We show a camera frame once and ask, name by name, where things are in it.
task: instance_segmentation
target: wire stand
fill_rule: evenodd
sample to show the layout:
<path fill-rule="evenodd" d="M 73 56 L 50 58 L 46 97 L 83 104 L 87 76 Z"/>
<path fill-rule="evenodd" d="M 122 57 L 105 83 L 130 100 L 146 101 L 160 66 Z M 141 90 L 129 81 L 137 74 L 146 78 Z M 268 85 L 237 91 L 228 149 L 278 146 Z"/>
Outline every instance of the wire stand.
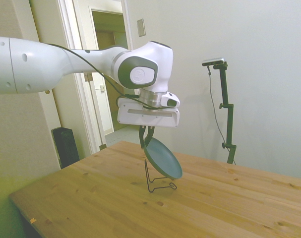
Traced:
<path fill-rule="evenodd" d="M 171 182 L 171 183 L 169 183 L 170 186 L 156 187 L 156 188 L 154 188 L 153 190 L 150 190 L 149 182 L 153 182 L 153 181 L 155 181 L 156 179 L 167 179 L 167 177 L 154 178 L 153 180 L 150 180 L 149 172 L 148 172 L 147 160 L 145 160 L 145 171 L 146 171 L 147 186 L 148 186 L 148 191 L 149 191 L 149 192 L 153 192 L 153 191 L 155 191 L 156 189 L 159 189 L 159 188 L 172 188 L 172 189 L 174 189 L 174 190 L 177 189 L 177 186 L 176 186 L 173 182 Z"/>

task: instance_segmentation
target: door hinge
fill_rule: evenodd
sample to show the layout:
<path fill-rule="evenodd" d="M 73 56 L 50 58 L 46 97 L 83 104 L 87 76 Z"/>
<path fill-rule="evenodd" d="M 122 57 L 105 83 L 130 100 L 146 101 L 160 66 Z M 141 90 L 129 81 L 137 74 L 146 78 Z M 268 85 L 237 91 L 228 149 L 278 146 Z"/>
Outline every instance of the door hinge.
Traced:
<path fill-rule="evenodd" d="M 106 144 L 100 145 L 100 150 L 103 150 L 106 148 Z"/>
<path fill-rule="evenodd" d="M 93 81 L 92 73 L 84 73 L 85 82 Z"/>

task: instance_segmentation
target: doorway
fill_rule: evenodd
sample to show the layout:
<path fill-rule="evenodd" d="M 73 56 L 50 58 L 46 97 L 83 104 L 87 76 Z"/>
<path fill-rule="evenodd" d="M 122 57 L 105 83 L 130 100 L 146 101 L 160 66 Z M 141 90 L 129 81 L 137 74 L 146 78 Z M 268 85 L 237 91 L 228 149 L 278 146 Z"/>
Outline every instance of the doorway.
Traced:
<path fill-rule="evenodd" d="M 94 28 L 99 50 L 108 48 L 110 46 L 118 45 L 128 49 L 124 18 L 120 13 L 111 13 L 103 11 L 92 11 Z M 118 83 L 114 83 L 116 88 L 123 94 L 133 94 L 134 90 L 123 88 Z M 108 97 L 109 109 L 111 111 L 112 124 L 114 131 L 120 130 L 127 124 L 120 124 L 117 121 L 119 108 L 116 104 L 117 98 L 120 94 L 105 80 L 105 88 L 96 88 L 96 90 L 106 90 Z"/>

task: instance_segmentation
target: floor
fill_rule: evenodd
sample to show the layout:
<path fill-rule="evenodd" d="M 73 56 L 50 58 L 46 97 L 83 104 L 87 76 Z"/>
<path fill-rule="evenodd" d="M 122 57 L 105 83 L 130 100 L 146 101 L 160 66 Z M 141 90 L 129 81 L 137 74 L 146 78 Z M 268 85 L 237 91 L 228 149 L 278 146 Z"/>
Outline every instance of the floor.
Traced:
<path fill-rule="evenodd" d="M 140 144 L 138 130 L 138 125 L 129 125 L 113 133 L 110 133 L 105 136 L 106 145 L 111 146 L 120 141 L 128 141 L 135 144 Z"/>

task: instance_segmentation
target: black speaker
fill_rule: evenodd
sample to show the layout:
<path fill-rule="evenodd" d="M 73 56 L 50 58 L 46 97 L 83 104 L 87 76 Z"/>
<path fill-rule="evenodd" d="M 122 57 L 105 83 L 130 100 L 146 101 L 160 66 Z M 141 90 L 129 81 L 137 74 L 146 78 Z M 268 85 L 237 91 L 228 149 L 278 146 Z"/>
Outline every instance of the black speaker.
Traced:
<path fill-rule="evenodd" d="M 71 129 L 59 127 L 53 129 L 52 134 L 58 150 L 62 169 L 80 160 Z"/>

